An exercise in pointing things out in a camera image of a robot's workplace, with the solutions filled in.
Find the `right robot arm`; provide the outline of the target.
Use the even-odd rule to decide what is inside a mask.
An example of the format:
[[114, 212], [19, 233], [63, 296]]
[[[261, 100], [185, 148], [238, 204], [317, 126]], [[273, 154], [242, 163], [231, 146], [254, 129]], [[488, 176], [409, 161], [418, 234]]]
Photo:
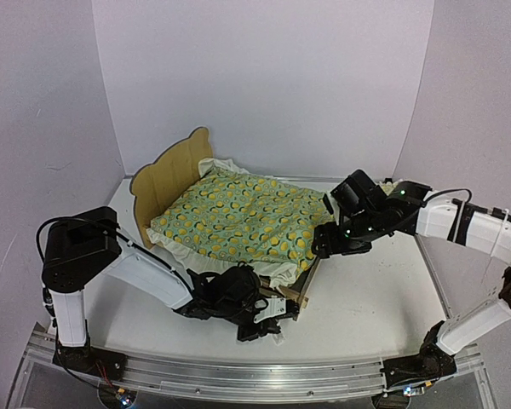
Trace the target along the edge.
[[320, 259], [369, 252], [375, 241], [395, 233], [486, 255], [505, 270], [502, 286], [468, 311], [438, 324], [428, 346], [453, 356], [511, 320], [511, 213], [474, 204], [459, 189], [435, 190], [401, 181], [389, 193], [363, 170], [355, 170], [323, 197], [332, 219], [314, 229], [311, 251]]

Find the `wooden pet bed frame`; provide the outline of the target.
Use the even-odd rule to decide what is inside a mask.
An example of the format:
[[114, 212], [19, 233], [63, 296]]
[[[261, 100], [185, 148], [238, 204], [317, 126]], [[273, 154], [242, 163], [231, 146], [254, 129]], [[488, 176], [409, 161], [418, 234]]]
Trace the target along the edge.
[[[205, 127], [195, 129], [186, 139], [177, 142], [162, 153], [153, 163], [141, 168], [134, 176], [130, 191], [134, 196], [134, 215], [145, 246], [153, 244], [146, 234], [151, 220], [160, 216], [192, 184], [199, 180], [198, 164], [205, 158], [215, 158], [210, 145], [210, 133]], [[264, 291], [285, 294], [292, 289], [304, 274], [308, 274], [314, 263], [303, 272], [295, 284], [273, 289], [266, 277], [260, 277]]]

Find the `lemon print ruffled mattress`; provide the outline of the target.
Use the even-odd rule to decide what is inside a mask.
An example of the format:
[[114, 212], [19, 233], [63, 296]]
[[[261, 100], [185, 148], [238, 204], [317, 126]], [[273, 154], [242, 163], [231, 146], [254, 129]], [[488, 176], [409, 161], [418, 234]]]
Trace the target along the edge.
[[205, 158], [200, 178], [146, 234], [184, 268], [222, 273], [249, 264], [273, 289], [289, 287], [314, 263], [314, 229], [332, 217], [323, 193], [250, 174], [232, 160]]

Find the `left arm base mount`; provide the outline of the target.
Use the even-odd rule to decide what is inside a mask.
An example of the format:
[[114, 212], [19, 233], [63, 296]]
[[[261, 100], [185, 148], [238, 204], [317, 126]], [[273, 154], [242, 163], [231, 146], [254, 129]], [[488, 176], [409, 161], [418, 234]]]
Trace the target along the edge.
[[127, 355], [93, 347], [89, 338], [81, 347], [68, 347], [56, 336], [53, 363], [78, 380], [81, 380], [78, 373], [89, 375], [98, 377], [104, 384], [114, 388], [113, 381], [123, 380]]

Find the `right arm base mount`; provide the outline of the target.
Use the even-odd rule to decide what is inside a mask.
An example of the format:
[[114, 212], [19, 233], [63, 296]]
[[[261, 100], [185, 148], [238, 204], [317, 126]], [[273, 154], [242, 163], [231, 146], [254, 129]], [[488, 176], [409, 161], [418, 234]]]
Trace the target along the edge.
[[388, 358], [380, 372], [385, 378], [385, 390], [438, 381], [456, 373], [455, 355], [437, 346], [437, 336], [444, 321], [434, 325], [423, 339], [417, 354]]

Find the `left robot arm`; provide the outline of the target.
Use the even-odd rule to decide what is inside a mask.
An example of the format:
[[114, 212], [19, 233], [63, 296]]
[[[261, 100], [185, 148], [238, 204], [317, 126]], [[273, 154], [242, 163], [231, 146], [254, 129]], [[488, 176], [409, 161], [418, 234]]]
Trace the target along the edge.
[[292, 300], [264, 296], [260, 278], [245, 262], [223, 273], [188, 271], [182, 276], [123, 233], [116, 211], [108, 206], [48, 219], [35, 240], [43, 262], [44, 304], [62, 347], [90, 344], [83, 291], [101, 274], [144, 291], [188, 319], [232, 323], [240, 342], [279, 334], [280, 321], [299, 312]]

